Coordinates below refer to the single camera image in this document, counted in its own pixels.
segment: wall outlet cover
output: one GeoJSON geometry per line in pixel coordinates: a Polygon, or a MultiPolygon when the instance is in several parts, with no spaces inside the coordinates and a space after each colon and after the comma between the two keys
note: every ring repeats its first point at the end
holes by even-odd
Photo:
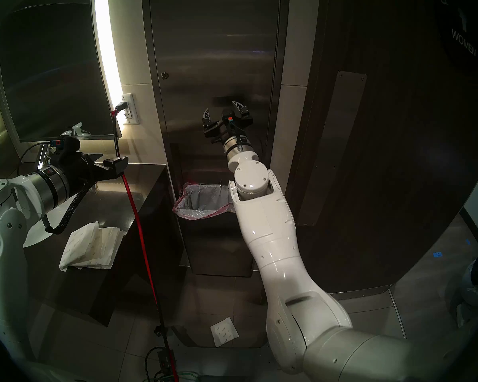
{"type": "Polygon", "coordinates": [[[134,99],[132,93],[124,93],[122,95],[122,101],[127,102],[127,108],[124,110],[124,125],[139,124],[138,115],[136,114],[136,108],[134,106],[134,99]]]}

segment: mirror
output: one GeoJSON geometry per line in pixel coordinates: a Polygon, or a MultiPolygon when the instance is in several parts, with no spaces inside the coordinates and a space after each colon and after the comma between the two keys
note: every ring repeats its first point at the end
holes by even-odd
{"type": "Polygon", "coordinates": [[[4,18],[0,109],[21,142],[113,138],[91,0],[25,0],[4,18]]]}

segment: stainless steel cabinet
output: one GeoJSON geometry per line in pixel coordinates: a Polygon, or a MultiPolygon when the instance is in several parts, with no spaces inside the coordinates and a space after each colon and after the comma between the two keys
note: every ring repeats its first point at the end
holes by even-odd
{"type": "Polygon", "coordinates": [[[232,179],[202,133],[232,100],[254,116],[249,138],[268,166],[283,67],[288,0],[143,0],[156,105],[176,193],[187,181],[232,179]]]}

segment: dark countertop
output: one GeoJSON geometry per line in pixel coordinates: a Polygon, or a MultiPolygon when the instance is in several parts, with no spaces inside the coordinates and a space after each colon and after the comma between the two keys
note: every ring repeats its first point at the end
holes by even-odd
{"type": "MultiPolygon", "coordinates": [[[[126,178],[142,222],[149,264],[154,273],[169,274],[182,254],[182,240],[172,213],[170,180],[166,165],[129,164],[126,178]]],[[[28,262],[31,297],[68,313],[107,325],[117,296],[133,274],[145,275],[138,228],[121,178],[99,182],[85,195],[66,230],[24,249],[28,262]],[[119,227],[124,236],[112,269],[69,267],[59,262],[69,235],[99,222],[100,227],[119,227]]]]}

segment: paper towel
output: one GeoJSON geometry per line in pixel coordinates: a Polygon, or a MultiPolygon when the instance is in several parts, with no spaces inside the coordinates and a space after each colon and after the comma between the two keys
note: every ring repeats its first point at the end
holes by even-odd
{"type": "Polygon", "coordinates": [[[59,268],[66,271],[77,268],[112,268],[122,237],[126,234],[117,227],[99,228],[99,223],[89,223],[69,236],[59,268]]]}

